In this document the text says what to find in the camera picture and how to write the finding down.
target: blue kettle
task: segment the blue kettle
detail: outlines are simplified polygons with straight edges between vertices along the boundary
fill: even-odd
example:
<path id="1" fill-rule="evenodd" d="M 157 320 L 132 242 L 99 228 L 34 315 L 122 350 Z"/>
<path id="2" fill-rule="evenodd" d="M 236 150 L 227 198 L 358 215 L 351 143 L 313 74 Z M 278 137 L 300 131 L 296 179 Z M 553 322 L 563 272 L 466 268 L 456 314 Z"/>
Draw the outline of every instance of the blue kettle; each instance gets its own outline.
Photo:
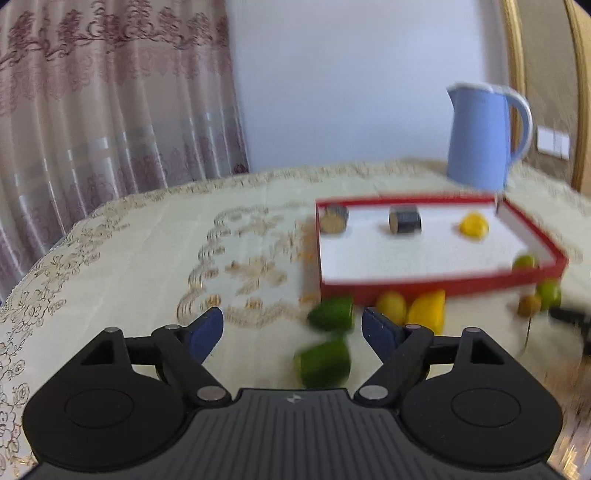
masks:
<path id="1" fill-rule="evenodd" d="M 506 86 L 456 83 L 447 89 L 454 108 L 447 176 L 478 190 L 505 188 L 509 166 L 530 149 L 533 120 L 527 100 Z M 523 136 L 511 152 L 511 117 L 514 106 L 523 121 Z"/>

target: green lime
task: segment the green lime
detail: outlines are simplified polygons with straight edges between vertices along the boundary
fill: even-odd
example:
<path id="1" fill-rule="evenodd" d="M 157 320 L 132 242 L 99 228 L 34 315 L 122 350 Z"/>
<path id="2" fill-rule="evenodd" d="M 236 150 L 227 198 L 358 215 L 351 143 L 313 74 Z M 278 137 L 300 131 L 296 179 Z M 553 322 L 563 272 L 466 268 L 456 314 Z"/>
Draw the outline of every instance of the green lime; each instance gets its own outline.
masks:
<path id="1" fill-rule="evenodd" d="M 518 270 L 521 268 L 537 268 L 538 267 L 538 259 L 533 255 L 521 255 L 517 257 L 513 262 L 513 270 Z"/>
<path id="2" fill-rule="evenodd" d="M 351 372 L 349 349 L 342 337 L 299 353 L 294 365 L 306 388 L 337 387 Z"/>
<path id="3" fill-rule="evenodd" d="M 353 298 L 335 297 L 321 301 L 308 314 L 312 327 L 327 332 L 345 332 L 353 328 Z"/>
<path id="4" fill-rule="evenodd" d="M 547 278 L 535 288 L 535 292 L 542 301 L 541 309 L 543 312 L 550 307 L 560 307 L 562 303 L 562 289 L 560 282 L 555 278 Z"/>

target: pink patterned curtain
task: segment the pink patterned curtain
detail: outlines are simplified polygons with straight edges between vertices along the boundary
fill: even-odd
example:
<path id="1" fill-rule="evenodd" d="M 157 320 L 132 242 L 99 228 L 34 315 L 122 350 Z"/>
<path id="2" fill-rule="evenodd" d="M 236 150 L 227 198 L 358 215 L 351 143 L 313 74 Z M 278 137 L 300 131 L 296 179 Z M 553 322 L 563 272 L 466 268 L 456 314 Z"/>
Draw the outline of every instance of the pink patterned curtain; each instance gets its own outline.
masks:
<path id="1" fill-rule="evenodd" d="M 223 0 L 0 11 L 0 300 L 129 193 L 248 171 Z"/>

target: yellow fruit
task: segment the yellow fruit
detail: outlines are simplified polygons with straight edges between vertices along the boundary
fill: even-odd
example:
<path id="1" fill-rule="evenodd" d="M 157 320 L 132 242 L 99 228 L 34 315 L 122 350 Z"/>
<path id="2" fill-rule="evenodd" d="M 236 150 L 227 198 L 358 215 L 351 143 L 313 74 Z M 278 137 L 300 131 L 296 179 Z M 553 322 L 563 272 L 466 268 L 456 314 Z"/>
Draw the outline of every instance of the yellow fruit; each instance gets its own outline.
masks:
<path id="1" fill-rule="evenodd" d="M 469 213 L 460 223 L 460 232 L 469 238 L 482 240 L 488 235 L 488 221 L 479 212 Z"/>
<path id="2" fill-rule="evenodd" d="M 517 257 L 513 262 L 513 270 L 522 268 L 538 268 L 538 259 L 530 254 Z"/>
<path id="3" fill-rule="evenodd" d="M 441 335 L 445 322 L 445 291 L 437 290 L 417 298 L 410 309 L 406 323 L 415 323 Z"/>
<path id="4" fill-rule="evenodd" d="M 375 304 L 376 309 L 382 315 L 388 317 L 397 325 L 404 325 L 406 320 L 406 301 L 400 293 L 389 291 L 384 293 Z"/>

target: tablecloth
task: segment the tablecloth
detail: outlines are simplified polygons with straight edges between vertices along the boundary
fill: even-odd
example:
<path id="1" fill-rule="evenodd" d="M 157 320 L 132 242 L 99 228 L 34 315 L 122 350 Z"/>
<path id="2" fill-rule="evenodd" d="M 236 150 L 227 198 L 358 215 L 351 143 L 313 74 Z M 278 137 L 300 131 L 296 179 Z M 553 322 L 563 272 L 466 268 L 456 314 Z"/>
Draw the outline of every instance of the tablecloth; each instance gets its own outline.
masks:
<path id="1" fill-rule="evenodd" d="M 304 322 L 319 299 L 315 199 L 462 190 L 444 168 L 407 160 L 278 170 L 100 207 L 36 263 L 0 310 L 0 475 L 15 478 L 35 462 L 21 429 L 29 397 L 107 326 L 149 335 L 219 306 L 225 331 L 206 360 L 218 380 L 232 394 L 240 387 L 297 387 L 294 352 L 322 338 Z M 591 311 L 591 202 L 525 165 L 512 169 L 506 194 L 569 256 L 564 303 Z M 570 479 L 589 479 L 591 367 L 581 361 L 579 335 L 544 316 L 522 351 L 526 324 L 514 311 L 523 290 L 450 299 L 444 334 L 480 326 L 519 358 L 564 410 L 550 463 Z M 352 391 L 380 362 L 359 319 L 349 343 Z M 147 367 L 138 371 L 154 375 Z"/>

